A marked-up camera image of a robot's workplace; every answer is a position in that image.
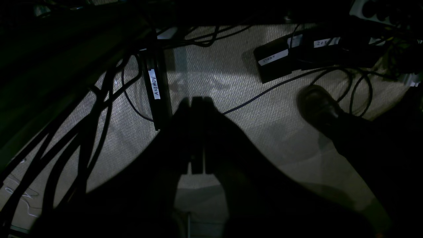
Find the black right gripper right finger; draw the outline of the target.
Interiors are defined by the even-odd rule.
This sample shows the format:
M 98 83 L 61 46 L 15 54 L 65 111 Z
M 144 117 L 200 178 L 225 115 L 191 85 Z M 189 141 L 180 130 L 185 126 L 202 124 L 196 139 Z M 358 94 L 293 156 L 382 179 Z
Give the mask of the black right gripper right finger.
M 293 181 L 276 168 L 211 98 L 203 99 L 205 168 L 223 187 L 229 218 L 224 238 L 294 238 L 288 199 Z

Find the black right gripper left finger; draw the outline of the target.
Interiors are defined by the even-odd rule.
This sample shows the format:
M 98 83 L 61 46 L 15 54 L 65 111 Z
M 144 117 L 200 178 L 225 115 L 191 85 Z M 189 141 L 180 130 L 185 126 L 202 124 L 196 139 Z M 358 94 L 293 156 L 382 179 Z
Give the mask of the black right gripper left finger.
M 175 196 L 189 160 L 189 99 L 171 121 L 125 169 L 113 177 L 118 211 L 112 214 L 111 238 L 179 238 L 173 218 Z

